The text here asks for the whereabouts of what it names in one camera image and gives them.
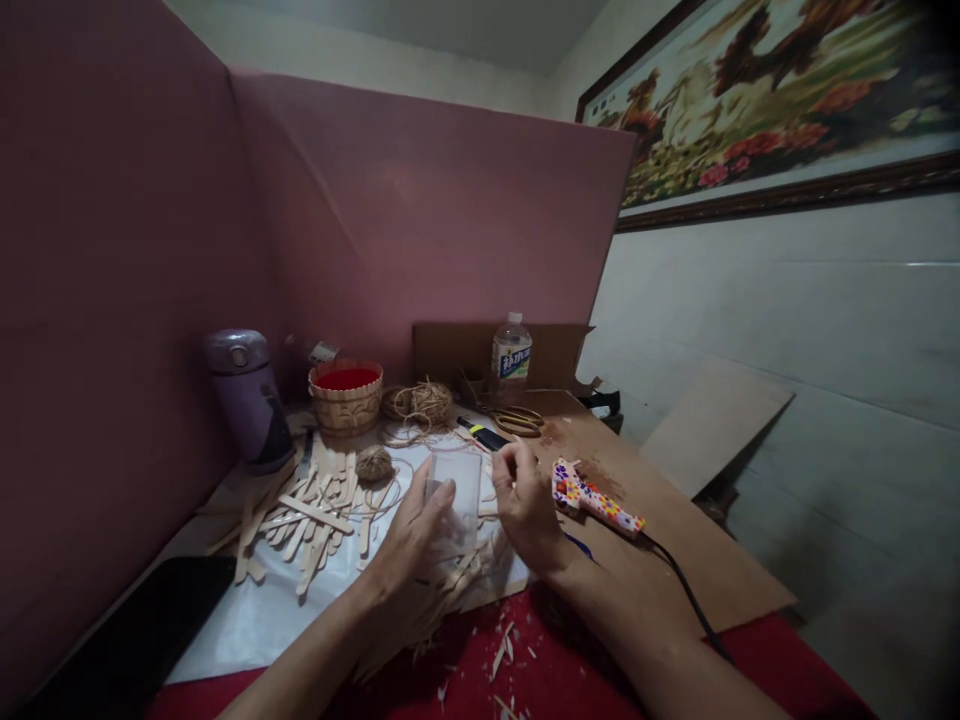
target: water bottle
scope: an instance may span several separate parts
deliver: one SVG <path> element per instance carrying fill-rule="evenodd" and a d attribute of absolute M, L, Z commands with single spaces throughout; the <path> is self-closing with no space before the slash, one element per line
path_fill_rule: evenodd
<path fill-rule="evenodd" d="M 533 338 L 521 322 L 521 313 L 509 313 L 507 324 L 493 336 L 490 400 L 494 407 L 519 405 L 527 389 Z"/>
<path fill-rule="evenodd" d="M 293 439 L 256 330 L 221 330 L 203 341 L 213 383 L 251 475 L 276 472 L 293 455 Z"/>

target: scissors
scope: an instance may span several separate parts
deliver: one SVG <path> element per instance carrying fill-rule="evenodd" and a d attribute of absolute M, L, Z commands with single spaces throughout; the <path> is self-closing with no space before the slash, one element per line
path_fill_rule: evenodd
<path fill-rule="evenodd" d="M 511 405 L 495 409 L 478 404 L 475 409 L 493 420 L 498 428 L 511 435 L 519 437 L 540 437 L 541 435 L 543 417 L 529 408 Z"/>

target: black power cord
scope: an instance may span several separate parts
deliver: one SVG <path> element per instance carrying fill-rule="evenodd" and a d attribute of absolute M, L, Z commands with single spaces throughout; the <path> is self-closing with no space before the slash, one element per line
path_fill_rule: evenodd
<path fill-rule="evenodd" d="M 654 540 L 652 537 L 647 535 L 645 532 L 640 533 L 646 540 L 653 545 L 657 550 L 659 550 L 664 559 L 670 563 L 670 567 L 673 568 L 673 571 L 677 574 L 677 577 L 680 579 L 680 584 L 683 585 L 683 591 L 687 594 L 687 600 L 690 601 L 690 605 L 693 606 L 693 612 L 697 615 L 697 620 L 700 621 L 700 626 L 703 628 L 703 631 L 707 634 L 707 640 L 710 641 L 710 644 L 713 645 L 713 649 L 726 660 L 728 663 L 736 667 L 736 663 L 733 661 L 733 658 L 730 657 L 730 653 L 727 652 L 727 649 L 723 646 L 723 643 L 720 641 L 720 636 L 714 631 L 710 626 L 710 622 L 707 620 L 707 616 L 703 614 L 703 610 L 700 608 L 700 603 L 697 602 L 696 596 L 693 594 L 693 590 L 690 588 L 690 583 L 687 582 L 687 578 L 683 574 L 683 570 L 680 569 L 680 566 L 677 564 L 677 561 L 673 559 L 673 555 L 660 543 Z"/>

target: small wooden basket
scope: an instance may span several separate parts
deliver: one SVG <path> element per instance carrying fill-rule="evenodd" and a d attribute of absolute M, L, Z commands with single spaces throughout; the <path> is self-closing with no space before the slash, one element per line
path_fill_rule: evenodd
<path fill-rule="evenodd" d="M 360 384 L 354 385 L 353 379 Z M 324 435 L 357 437 L 377 424 L 383 394 L 383 368 L 377 363 L 337 359 L 317 365 L 307 380 L 313 411 Z"/>

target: red tablecloth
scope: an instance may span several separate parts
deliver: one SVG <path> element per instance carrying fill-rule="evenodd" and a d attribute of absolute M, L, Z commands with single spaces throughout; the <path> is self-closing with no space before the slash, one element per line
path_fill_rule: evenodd
<path fill-rule="evenodd" d="M 504 658 L 491 683 L 494 656 L 511 621 L 514 659 Z M 722 638 L 740 670 L 794 717 L 873 717 L 779 616 L 761 618 Z M 261 672 L 169 685 L 147 717 L 215 717 Z M 438 690 L 444 686 L 441 706 Z M 604 649 L 541 584 L 501 603 L 448 617 L 426 655 L 413 662 L 412 652 L 404 651 L 369 685 L 345 685 L 325 717 L 489 720 L 500 715 L 494 695 L 528 718 L 643 717 Z"/>

